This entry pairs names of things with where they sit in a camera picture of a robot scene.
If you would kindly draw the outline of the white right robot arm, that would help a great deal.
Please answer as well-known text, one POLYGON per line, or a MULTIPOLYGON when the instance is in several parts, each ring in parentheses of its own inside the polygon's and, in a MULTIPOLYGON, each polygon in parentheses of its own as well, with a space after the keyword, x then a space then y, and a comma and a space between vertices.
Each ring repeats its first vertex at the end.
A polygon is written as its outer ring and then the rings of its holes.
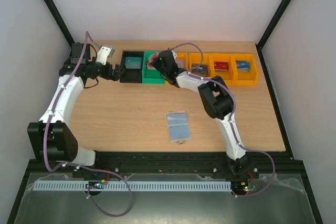
POLYGON ((242 177, 247 172, 248 158, 235 122, 236 102, 224 80, 220 76, 207 78, 179 68, 171 50, 158 53, 151 65, 170 85, 199 94, 205 112, 217 122, 225 140, 230 174, 242 177))

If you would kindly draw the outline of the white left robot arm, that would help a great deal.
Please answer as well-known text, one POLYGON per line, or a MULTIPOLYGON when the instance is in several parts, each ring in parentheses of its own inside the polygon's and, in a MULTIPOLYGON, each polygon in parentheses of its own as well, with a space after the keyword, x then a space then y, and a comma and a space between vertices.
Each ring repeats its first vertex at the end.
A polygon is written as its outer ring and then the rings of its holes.
POLYGON ((38 122, 28 125, 34 155, 45 164, 55 161, 61 165, 92 166, 95 163, 96 151, 80 146, 69 128, 71 113, 87 80, 118 81, 122 71, 119 65, 108 63, 113 47, 101 46, 92 57, 93 49, 91 44, 72 44, 70 55, 59 70, 57 89, 49 107, 38 122))

